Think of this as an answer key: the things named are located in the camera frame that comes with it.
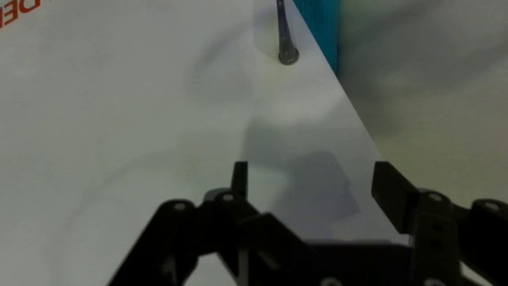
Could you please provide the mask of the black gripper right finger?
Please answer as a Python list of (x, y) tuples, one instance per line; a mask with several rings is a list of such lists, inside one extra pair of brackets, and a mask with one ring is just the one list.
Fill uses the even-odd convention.
[(410, 286), (472, 286), (460, 263), (491, 286), (508, 286), (508, 203), (475, 198), (468, 208), (415, 187), (390, 162), (375, 162), (371, 195), (398, 233), (410, 238)]

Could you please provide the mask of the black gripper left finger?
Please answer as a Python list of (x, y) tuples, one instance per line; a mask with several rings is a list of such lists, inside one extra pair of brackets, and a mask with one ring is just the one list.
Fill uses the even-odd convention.
[(163, 201), (107, 286), (185, 286), (201, 255), (217, 254), (236, 286), (306, 286), (307, 247), (280, 220), (247, 201), (247, 163), (231, 184)]

